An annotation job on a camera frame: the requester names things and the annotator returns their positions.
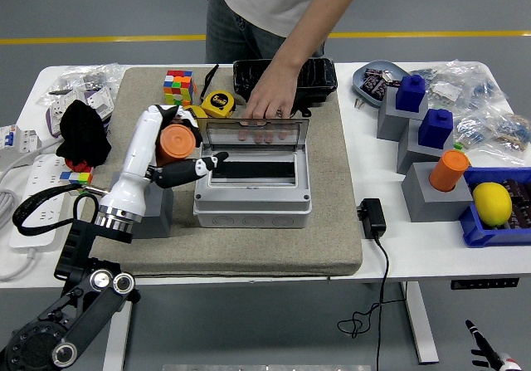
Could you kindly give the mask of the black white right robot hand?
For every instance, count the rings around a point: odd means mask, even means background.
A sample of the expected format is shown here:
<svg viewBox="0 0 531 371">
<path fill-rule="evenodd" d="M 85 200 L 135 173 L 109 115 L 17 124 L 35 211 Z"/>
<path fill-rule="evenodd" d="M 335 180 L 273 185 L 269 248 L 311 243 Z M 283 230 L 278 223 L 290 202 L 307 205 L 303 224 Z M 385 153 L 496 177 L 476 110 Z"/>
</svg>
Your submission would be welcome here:
<svg viewBox="0 0 531 371">
<path fill-rule="evenodd" d="M 475 356 L 481 357 L 481 359 L 472 360 L 474 366 L 490 368 L 497 371 L 522 369 L 508 354 L 494 351 L 487 339 L 470 320 L 466 320 L 465 325 L 475 339 L 477 345 L 477 348 L 472 349 L 470 352 Z"/>
</svg>

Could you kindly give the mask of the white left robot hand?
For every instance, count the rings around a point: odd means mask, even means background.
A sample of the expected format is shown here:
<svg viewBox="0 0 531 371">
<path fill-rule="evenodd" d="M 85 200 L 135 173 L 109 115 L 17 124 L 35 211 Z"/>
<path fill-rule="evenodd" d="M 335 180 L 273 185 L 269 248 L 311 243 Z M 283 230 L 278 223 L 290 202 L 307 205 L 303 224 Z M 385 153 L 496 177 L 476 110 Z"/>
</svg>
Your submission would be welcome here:
<svg viewBox="0 0 531 371">
<path fill-rule="evenodd" d="M 180 105 L 151 105 L 139 117 L 118 181 L 100 201 L 95 223 L 113 230 L 130 232 L 146 211 L 144 190 L 151 183 L 173 188 L 196 181 L 229 157 L 218 152 L 200 159 L 177 160 L 158 167 L 156 143 L 163 128 L 180 117 L 197 129 L 197 122 Z"/>
</svg>

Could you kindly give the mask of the person's left hand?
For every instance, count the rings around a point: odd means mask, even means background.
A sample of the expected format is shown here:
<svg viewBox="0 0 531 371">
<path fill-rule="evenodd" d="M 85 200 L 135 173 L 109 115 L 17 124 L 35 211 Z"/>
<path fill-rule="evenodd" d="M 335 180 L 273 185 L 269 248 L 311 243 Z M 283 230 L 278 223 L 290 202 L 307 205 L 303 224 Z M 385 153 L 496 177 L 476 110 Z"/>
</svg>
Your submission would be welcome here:
<svg viewBox="0 0 531 371">
<path fill-rule="evenodd" d="M 288 120 L 295 100 L 299 73 L 300 66 L 271 62 L 251 92 L 242 118 Z"/>
</svg>

